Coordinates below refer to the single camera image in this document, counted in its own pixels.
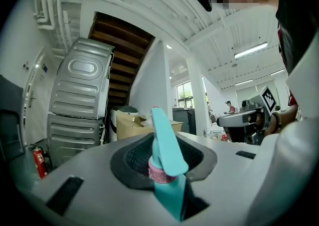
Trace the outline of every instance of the wooden staircase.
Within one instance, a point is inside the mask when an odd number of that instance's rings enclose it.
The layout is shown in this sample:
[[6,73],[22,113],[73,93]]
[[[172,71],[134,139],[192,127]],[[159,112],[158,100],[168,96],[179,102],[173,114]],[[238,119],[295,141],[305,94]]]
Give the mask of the wooden staircase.
[[98,12],[89,38],[115,47],[108,109],[128,104],[131,86],[154,36],[121,19]]

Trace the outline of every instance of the cardboard box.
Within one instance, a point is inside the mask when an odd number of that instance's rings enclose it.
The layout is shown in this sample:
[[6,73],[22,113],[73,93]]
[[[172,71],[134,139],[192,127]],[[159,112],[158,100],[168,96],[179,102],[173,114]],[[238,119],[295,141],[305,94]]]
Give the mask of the cardboard box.
[[[148,134],[154,132],[154,127],[144,127],[141,122],[145,121],[144,116],[132,116],[121,111],[116,113],[116,132],[118,140]],[[174,132],[181,130],[182,122],[170,121]]]

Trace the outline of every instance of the door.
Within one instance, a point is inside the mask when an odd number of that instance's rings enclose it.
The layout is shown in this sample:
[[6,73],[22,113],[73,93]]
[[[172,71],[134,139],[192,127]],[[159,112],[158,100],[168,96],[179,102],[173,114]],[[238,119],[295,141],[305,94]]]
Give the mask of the door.
[[49,102],[57,68],[55,58],[42,52],[27,84],[25,99],[25,140],[27,145],[47,138]]

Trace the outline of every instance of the fluorescent light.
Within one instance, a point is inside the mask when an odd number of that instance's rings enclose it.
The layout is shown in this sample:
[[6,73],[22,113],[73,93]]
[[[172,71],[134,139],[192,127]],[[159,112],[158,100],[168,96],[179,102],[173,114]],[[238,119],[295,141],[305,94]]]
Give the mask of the fluorescent light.
[[282,69],[282,70],[280,70],[280,71],[278,71],[278,72],[274,72],[274,73],[272,73],[270,76],[275,75],[275,74],[280,73],[280,72],[283,72],[283,71],[285,71],[285,69]]
[[263,49],[263,48],[266,48],[268,46],[268,43],[265,41],[263,43],[260,43],[256,46],[253,46],[243,52],[240,52],[240,53],[236,53],[234,54],[235,58],[238,58],[238,57],[241,57],[241,56],[244,56],[244,55],[247,55],[247,54],[250,54],[250,53],[253,53],[257,50],[260,50],[260,49]]
[[240,85],[240,84],[244,84],[244,83],[247,83],[247,82],[251,82],[251,81],[253,81],[253,80],[254,80],[254,79],[246,80],[246,81],[243,81],[243,82],[239,82],[239,83],[236,83],[235,86]]

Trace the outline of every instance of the red fire extinguisher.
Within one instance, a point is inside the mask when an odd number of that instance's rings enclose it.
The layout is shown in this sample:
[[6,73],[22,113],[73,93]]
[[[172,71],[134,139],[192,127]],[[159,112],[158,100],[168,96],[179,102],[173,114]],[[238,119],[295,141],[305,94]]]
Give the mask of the red fire extinguisher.
[[41,179],[43,179],[48,174],[45,167],[43,151],[40,148],[35,147],[33,151],[33,158],[34,158],[35,167],[38,170],[39,176]]

